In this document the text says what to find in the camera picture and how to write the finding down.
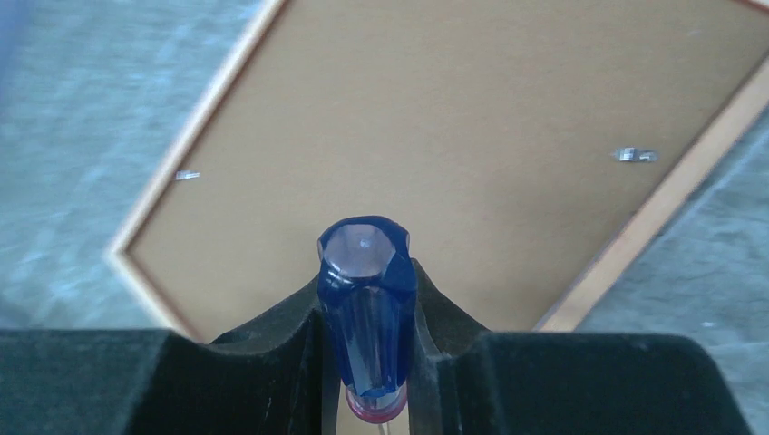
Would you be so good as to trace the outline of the blue red screwdriver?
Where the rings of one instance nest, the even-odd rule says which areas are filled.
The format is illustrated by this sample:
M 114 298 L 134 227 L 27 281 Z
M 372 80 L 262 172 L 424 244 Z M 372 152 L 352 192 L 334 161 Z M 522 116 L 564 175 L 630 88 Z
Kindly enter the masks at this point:
M 342 219 L 317 240 L 317 297 L 352 413 L 381 424 L 407 403 L 418 280 L 408 231 L 387 217 Z

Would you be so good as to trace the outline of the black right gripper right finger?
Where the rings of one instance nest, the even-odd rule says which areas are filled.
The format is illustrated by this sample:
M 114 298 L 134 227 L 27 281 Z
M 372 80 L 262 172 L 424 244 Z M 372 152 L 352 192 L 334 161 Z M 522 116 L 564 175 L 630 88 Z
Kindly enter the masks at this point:
M 747 434 L 714 359 L 660 333 L 493 332 L 422 268 L 413 434 Z

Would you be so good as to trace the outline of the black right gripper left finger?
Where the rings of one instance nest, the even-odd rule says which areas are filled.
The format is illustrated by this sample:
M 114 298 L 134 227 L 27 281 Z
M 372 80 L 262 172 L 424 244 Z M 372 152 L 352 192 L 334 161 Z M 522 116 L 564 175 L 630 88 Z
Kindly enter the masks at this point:
M 324 350 L 308 284 L 211 343 L 171 330 L 1 334 L 4 434 L 319 434 Z

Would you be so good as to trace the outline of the orange wooden picture frame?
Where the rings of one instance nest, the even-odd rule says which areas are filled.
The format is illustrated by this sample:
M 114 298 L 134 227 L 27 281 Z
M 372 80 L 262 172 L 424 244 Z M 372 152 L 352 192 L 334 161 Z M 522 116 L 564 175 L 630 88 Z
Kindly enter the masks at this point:
M 266 1 L 108 258 L 210 341 L 304 286 L 327 227 L 381 215 L 485 326 L 569 331 L 767 100 L 745 1 Z

